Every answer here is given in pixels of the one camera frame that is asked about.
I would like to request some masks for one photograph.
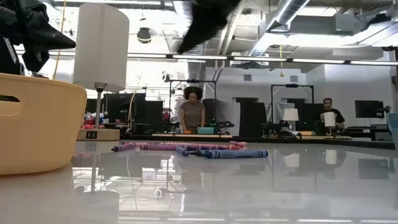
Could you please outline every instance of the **yellow basket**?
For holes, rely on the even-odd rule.
[[[68,164],[83,122],[84,88],[55,80],[0,73],[0,175]]]

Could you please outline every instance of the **black t-shirt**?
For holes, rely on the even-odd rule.
[[[331,110],[326,110],[326,109],[322,109],[320,113],[317,114],[316,120],[320,120],[321,119],[321,114],[326,113],[326,112],[334,112],[337,117],[336,117],[336,122],[338,124],[343,123],[344,121],[346,121],[343,117],[343,115],[341,115],[340,111],[338,111],[337,109],[331,109]]]

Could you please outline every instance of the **lamp base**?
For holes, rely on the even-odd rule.
[[[120,130],[117,129],[80,129],[78,141],[118,141]]]

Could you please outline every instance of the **man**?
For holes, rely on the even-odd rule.
[[[346,120],[344,119],[343,115],[341,115],[340,111],[338,111],[338,110],[336,110],[336,109],[331,107],[332,102],[333,101],[331,100],[331,98],[323,99],[323,111],[320,114],[321,120],[322,121],[324,120],[324,117],[323,117],[324,113],[326,113],[326,112],[334,112],[337,125],[340,128],[346,128],[345,125],[344,125],[344,122]]]

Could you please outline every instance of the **glossy tabletop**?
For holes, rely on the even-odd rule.
[[[398,223],[397,153],[249,144],[263,159],[111,152],[78,142],[53,172],[0,177],[0,223]]]

